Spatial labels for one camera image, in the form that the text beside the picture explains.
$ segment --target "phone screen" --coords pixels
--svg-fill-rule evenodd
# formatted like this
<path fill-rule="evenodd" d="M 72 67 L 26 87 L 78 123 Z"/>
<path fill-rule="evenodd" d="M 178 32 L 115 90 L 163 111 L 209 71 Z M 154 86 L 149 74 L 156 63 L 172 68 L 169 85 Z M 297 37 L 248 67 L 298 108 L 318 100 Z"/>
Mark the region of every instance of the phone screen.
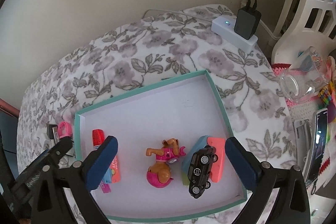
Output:
<path fill-rule="evenodd" d="M 310 185 L 317 180 L 322 164 L 324 148 L 327 140 L 328 111 L 324 110 L 316 115 L 315 121 L 315 143 L 311 166 L 308 173 L 306 185 Z"/>

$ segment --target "black toy car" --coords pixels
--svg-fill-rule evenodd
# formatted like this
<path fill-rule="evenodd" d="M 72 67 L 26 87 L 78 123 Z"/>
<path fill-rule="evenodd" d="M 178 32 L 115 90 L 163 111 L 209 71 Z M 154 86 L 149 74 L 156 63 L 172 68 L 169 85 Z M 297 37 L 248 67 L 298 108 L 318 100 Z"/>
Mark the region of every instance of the black toy car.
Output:
<path fill-rule="evenodd" d="M 212 163 L 218 160 L 216 148 L 205 146 L 193 154 L 188 170 L 190 181 L 189 193 L 194 198 L 199 198 L 205 189 L 209 189 L 211 184 L 208 181 Z"/>

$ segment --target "tablecloth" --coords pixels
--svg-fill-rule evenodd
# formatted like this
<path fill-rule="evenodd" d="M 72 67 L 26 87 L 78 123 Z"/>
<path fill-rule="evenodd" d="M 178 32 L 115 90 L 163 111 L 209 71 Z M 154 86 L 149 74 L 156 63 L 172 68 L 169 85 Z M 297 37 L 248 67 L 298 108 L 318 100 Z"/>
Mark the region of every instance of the tablecloth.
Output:
<path fill-rule="evenodd" d="M 220 15 L 235 18 L 224 5 L 183 12 L 210 20 Z M 210 72 L 241 144 L 274 167 L 296 164 L 291 117 L 263 53 L 257 48 L 251 52 L 237 49 L 213 33 L 209 22 L 166 13 L 105 33 L 63 57 L 27 88 L 17 132 L 19 172 L 43 151 L 47 123 L 67 121 L 73 125 L 75 113 L 84 107 L 201 69 Z M 69 166 L 73 160 L 65 157 L 60 165 Z M 266 220 L 276 192 L 259 223 Z M 78 222 L 84 223 L 77 205 L 70 205 Z M 243 206 L 171 224 L 231 223 Z"/>

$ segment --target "tray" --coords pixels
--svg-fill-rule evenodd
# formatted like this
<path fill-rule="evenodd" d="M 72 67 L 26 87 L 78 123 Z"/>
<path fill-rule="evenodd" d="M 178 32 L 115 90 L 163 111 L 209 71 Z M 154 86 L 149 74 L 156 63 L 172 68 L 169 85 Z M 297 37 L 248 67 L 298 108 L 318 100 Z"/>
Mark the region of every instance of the tray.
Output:
<path fill-rule="evenodd" d="M 194 199 L 183 186 L 181 162 L 171 166 L 174 180 L 157 189 L 146 180 L 155 156 L 148 147 L 161 148 L 164 139 L 177 138 L 189 152 L 200 136 L 228 138 L 232 130 L 215 84 L 206 70 L 191 72 L 131 90 L 87 107 L 75 115 L 75 149 L 78 160 L 92 150 L 92 130 L 118 139 L 121 181 L 110 184 L 111 193 L 94 191 L 97 204 L 109 219 L 127 222 L 172 222 L 217 213 L 247 199 L 229 160 L 223 177 Z"/>

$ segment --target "purple ball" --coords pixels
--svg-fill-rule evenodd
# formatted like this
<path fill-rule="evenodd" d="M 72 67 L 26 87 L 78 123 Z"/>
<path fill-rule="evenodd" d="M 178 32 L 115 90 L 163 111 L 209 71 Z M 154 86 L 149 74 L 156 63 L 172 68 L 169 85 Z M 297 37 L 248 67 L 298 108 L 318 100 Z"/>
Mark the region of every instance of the purple ball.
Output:
<path fill-rule="evenodd" d="M 336 107 L 333 102 L 329 102 L 328 109 L 328 123 L 331 123 L 336 117 Z"/>

